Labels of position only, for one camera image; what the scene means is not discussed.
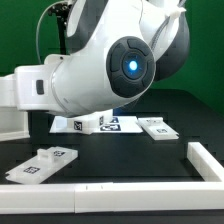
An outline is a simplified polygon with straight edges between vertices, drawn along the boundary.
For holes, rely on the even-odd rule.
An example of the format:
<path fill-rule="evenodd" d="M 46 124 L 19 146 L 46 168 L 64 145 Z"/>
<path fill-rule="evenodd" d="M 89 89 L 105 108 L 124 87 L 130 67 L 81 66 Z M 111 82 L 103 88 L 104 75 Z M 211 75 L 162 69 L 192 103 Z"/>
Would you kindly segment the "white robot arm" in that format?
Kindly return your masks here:
<path fill-rule="evenodd" d="M 189 52 L 186 0 L 76 0 L 67 55 L 0 77 L 0 107 L 64 117 L 137 101 Z"/>

